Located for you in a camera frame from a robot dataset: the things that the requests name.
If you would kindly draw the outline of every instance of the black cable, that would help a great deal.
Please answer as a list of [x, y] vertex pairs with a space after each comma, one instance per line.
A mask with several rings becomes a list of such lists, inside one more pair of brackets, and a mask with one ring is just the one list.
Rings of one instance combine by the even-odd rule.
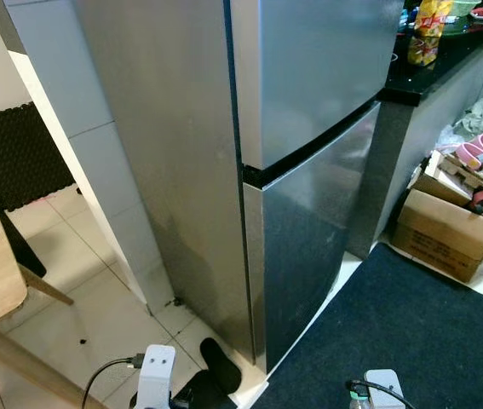
[[86, 406], [86, 400], [88, 399], [89, 389], [91, 388], [91, 384], [97, 378], [97, 375], [99, 375], [100, 373], [105, 371], [109, 366], [113, 366], [113, 365], [116, 365], [116, 364], [130, 364], [130, 363], [132, 363], [132, 361], [133, 361], [133, 357], [122, 358], [122, 359], [119, 359], [119, 360], [111, 360], [110, 362], [107, 362], [104, 366], [99, 368], [97, 371], [95, 371], [95, 373], [89, 379], [88, 384], [86, 385], [86, 390], [84, 391], [84, 397], [82, 398], [82, 406], [81, 406], [82, 409], [84, 409], [84, 407]]
[[379, 383], [373, 383], [373, 382], [368, 382], [368, 381], [360, 381], [360, 380], [357, 380], [357, 379], [349, 381], [348, 383], [350, 383], [352, 385], [364, 385], [364, 386], [367, 386], [369, 388], [379, 389], [379, 390], [385, 392], [386, 394], [393, 396], [395, 399], [402, 402], [409, 409], [416, 409], [410, 402], [408, 402], [406, 399], [404, 399], [404, 397], [398, 395], [396, 392], [393, 392], [389, 388], [386, 388], [386, 387], [380, 385]]

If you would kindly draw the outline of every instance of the refrigerator door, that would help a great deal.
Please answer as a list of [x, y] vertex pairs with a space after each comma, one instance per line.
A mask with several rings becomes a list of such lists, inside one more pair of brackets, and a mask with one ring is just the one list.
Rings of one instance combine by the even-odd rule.
[[263, 189], [244, 183], [256, 362], [268, 372], [313, 318], [339, 271], [378, 111], [375, 104]]
[[231, 0], [242, 161], [265, 169], [385, 84], [402, 0]]

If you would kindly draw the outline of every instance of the white device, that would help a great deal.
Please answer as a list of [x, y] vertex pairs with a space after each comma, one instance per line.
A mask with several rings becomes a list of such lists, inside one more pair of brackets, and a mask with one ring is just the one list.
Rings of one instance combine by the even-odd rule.
[[[398, 376], [392, 369], [369, 370], [364, 374], [364, 379], [368, 382], [384, 386], [404, 397]], [[370, 391], [370, 403], [373, 409], [405, 409], [405, 405], [402, 402], [382, 390], [371, 387], [368, 390]]]
[[170, 409], [170, 380], [175, 348], [150, 345], [145, 353], [135, 409]]

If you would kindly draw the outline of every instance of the black countertop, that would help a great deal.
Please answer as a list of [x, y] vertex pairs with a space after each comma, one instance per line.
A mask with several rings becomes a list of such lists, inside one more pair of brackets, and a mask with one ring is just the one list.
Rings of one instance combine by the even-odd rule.
[[397, 34], [387, 82], [377, 96], [380, 101], [416, 107], [461, 69], [470, 56], [483, 52], [483, 24], [470, 18], [446, 25], [442, 37], [435, 39], [439, 41], [436, 60], [427, 66], [408, 62], [408, 49], [414, 36], [413, 30]]

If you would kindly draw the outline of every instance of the stainless steel refrigerator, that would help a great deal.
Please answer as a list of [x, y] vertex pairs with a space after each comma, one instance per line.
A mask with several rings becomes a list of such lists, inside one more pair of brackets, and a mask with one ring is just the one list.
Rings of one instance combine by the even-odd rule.
[[340, 267], [402, 2], [74, 3], [175, 294], [271, 371]]

